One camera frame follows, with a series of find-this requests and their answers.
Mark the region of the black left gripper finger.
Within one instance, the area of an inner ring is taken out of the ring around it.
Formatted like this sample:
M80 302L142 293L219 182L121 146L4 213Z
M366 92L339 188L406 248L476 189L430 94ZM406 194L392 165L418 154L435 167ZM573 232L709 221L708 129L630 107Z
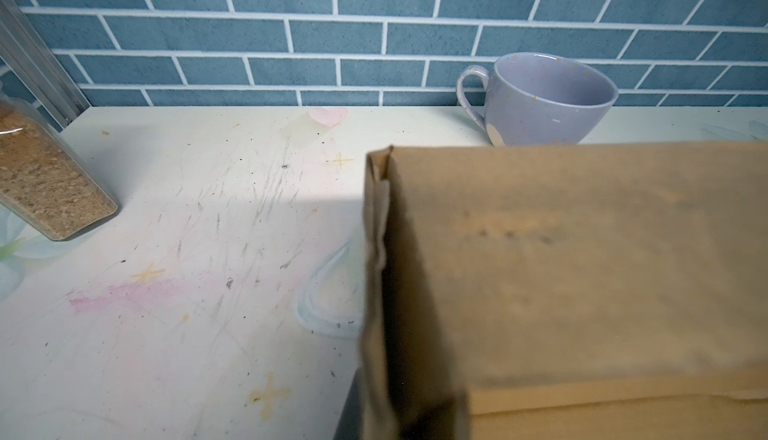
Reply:
M334 440L361 439L362 407L360 376L361 371L356 370L333 436Z

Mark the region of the brown cardboard box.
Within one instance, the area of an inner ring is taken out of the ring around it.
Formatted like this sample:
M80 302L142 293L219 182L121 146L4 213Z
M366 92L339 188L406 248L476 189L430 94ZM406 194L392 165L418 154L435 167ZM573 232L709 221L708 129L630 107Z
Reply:
M763 439L763 142L367 157L365 439Z

